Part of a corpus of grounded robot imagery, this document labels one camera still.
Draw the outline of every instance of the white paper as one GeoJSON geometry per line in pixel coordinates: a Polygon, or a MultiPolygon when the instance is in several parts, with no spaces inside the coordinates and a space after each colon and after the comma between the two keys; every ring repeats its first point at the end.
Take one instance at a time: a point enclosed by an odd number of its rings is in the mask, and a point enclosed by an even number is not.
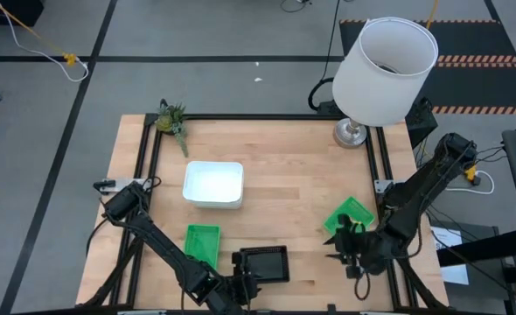
{"type": "MultiPolygon", "coordinates": [[[[431,229],[439,241],[445,243],[449,247],[462,244],[460,231],[453,229],[447,230],[446,228],[441,227],[431,227],[431,229]]],[[[444,249],[444,246],[440,242],[436,241],[435,238],[433,238],[433,241],[435,242],[437,249],[444,249]]],[[[464,285],[469,284],[466,265],[443,267],[441,268],[441,275],[443,276],[443,280],[448,283],[464,285]]]]}

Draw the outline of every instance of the green container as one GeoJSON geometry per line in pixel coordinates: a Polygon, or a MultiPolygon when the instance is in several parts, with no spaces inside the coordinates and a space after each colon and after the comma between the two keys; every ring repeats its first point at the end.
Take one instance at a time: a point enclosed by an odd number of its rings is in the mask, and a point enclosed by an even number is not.
{"type": "MultiPolygon", "coordinates": [[[[369,226],[374,221],[374,215],[355,198],[350,197],[344,201],[344,203],[339,205],[336,211],[334,211],[324,222],[324,228],[326,228],[331,235],[336,234],[336,228],[341,228],[338,223],[338,215],[340,214],[349,215],[353,222],[363,223],[366,230],[369,229],[369,226]]],[[[357,227],[356,232],[363,232],[363,230],[361,227],[357,227]]]]}
{"type": "Polygon", "coordinates": [[[185,254],[217,269],[220,253],[220,226],[190,224],[186,229],[185,254]]]}

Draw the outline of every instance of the wooden tabletop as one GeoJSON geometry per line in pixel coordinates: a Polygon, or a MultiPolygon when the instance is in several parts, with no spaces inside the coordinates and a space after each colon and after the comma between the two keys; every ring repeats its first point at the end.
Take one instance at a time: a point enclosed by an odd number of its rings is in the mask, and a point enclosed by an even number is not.
{"type": "MultiPolygon", "coordinates": [[[[334,253],[323,246],[330,235],[323,222],[349,196],[376,216],[373,186],[365,146],[345,150],[334,142],[334,121],[189,121],[186,123],[189,158],[184,158],[174,137],[164,136],[157,165],[163,184],[155,188],[150,216],[181,249],[188,224],[221,226],[218,272],[231,275],[231,253],[240,248],[286,245],[290,282],[263,284],[253,309],[278,311],[325,311],[335,304],[339,311],[389,311],[392,303],[386,273],[371,277],[366,301],[353,295],[354,280],[345,277],[345,266],[326,258],[334,253]],[[238,210],[198,209],[182,197],[185,167],[192,160],[235,161],[244,167],[244,197],[238,210]]],[[[131,178],[143,129],[143,115],[122,117],[108,177],[131,178]]],[[[144,171],[149,169],[150,142],[144,171]]],[[[396,179],[415,172],[415,161],[405,123],[385,128],[387,147],[396,179]]],[[[378,155],[378,144],[375,144],[378,155]]],[[[382,164],[377,157],[379,172],[382,164]]],[[[87,257],[77,302],[88,300],[116,263],[122,229],[109,224],[94,237],[87,257]]],[[[447,304],[436,249],[427,218],[422,221],[421,253],[411,259],[422,281],[447,304]]],[[[417,241],[410,252],[417,249],[417,241]]],[[[407,294],[396,265],[401,301],[407,294]]],[[[122,282],[121,301],[129,270],[122,282]]],[[[362,282],[359,291],[363,292],[362,282]]],[[[198,307],[189,299],[185,309],[198,307]]],[[[144,247],[136,297],[139,309],[179,309],[180,288],[172,269],[147,246],[144,247]]]]}

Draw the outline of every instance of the floor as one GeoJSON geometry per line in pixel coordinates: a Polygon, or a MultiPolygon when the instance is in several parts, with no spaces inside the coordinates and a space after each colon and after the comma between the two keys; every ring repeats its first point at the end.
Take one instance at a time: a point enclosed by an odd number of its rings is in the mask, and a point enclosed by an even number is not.
{"type": "MultiPolygon", "coordinates": [[[[101,56],[247,55],[257,56],[256,60],[171,59],[175,62],[157,64],[107,60],[96,64],[87,89],[67,81],[52,63],[19,62],[19,58],[0,62],[4,97],[0,103],[0,305],[33,215],[39,201],[44,201],[45,218],[34,248],[28,248],[31,259],[15,303],[9,306],[12,312],[73,306],[97,209],[91,185],[107,172],[120,115],[155,111],[163,97],[182,102],[192,113],[309,112],[306,97],[324,64],[296,56],[326,54],[336,2],[313,1],[293,14],[282,12],[279,2],[118,0],[98,52],[101,56]],[[255,63],[276,55],[289,57],[284,62],[255,63]],[[82,89],[81,99],[77,95],[82,89]],[[51,168],[59,166],[52,162],[74,103],[81,104],[79,116],[59,175],[50,177],[51,168]],[[48,178],[56,179],[51,198],[41,198],[48,178]]],[[[45,0],[45,12],[34,29],[73,53],[90,56],[109,3],[45,0]]],[[[493,3],[516,49],[516,0],[493,3]]],[[[296,3],[288,0],[286,4],[296,3]]],[[[338,16],[426,19],[431,5],[427,0],[354,0],[342,2],[338,16]]],[[[484,0],[447,0],[441,1],[436,18],[489,19],[490,13],[484,0]]],[[[17,36],[25,46],[47,50],[23,30],[17,36]]],[[[337,30],[333,55],[342,54],[338,38],[337,30]]],[[[0,56],[28,55],[14,46],[9,29],[0,26],[0,56]]],[[[328,75],[337,66],[331,63],[328,75]]],[[[80,77],[81,70],[76,67],[71,75],[80,77]]],[[[323,90],[318,99],[329,95],[323,90]]],[[[428,140],[428,151],[453,130],[484,149],[499,144],[502,130],[516,128],[516,115],[437,115],[436,119],[439,128],[428,140]]],[[[445,192],[436,206],[457,221],[499,226],[501,232],[516,229],[516,194],[508,163],[482,164],[481,169],[495,179],[493,195],[445,192]]],[[[466,311],[504,312],[501,301],[474,300],[454,292],[450,300],[466,311]]]]}

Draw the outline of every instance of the yellow cable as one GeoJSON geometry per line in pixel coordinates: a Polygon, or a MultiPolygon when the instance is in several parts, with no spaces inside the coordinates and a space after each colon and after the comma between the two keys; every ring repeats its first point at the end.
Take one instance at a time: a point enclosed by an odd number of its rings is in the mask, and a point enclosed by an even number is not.
{"type": "Polygon", "coordinates": [[[41,42],[44,42],[48,46],[50,46],[54,51],[61,53],[64,56],[64,59],[67,60],[67,64],[69,66],[73,66],[75,64],[75,54],[73,53],[67,53],[62,48],[56,46],[55,44],[52,44],[50,41],[43,39],[40,35],[38,35],[35,31],[32,30],[29,26],[25,25],[23,22],[21,22],[18,18],[14,17],[9,11],[7,11],[4,7],[0,6],[0,10],[3,11],[3,13],[7,14],[8,17],[10,17],[13,21],[17,22],[19,25],[23,26],[29,33],[34,35],[38,40],[41,42]]]}
{"type": "Polygon", "coordinates": [[[435,15],[435,12],[436,12],[436,7],[439,6],[439,0],[435,0],[435,3],[433,4],[433,10],[431,10],[431,15],[429,16],[429,20],[427,20],[427,25],[425,26],[425,28],[429,29],[429,27],[431,26],[431,23],[433,23],[433,16],[435,15]]]}
{"type": "Polygon", "coordinates": [[[432,155],[430,155],[427,151],[425,151],[425,148],[423,148],[423,153],[425,153],[426,156],[429,156],[429,157],[433,157],[432,155]]]}

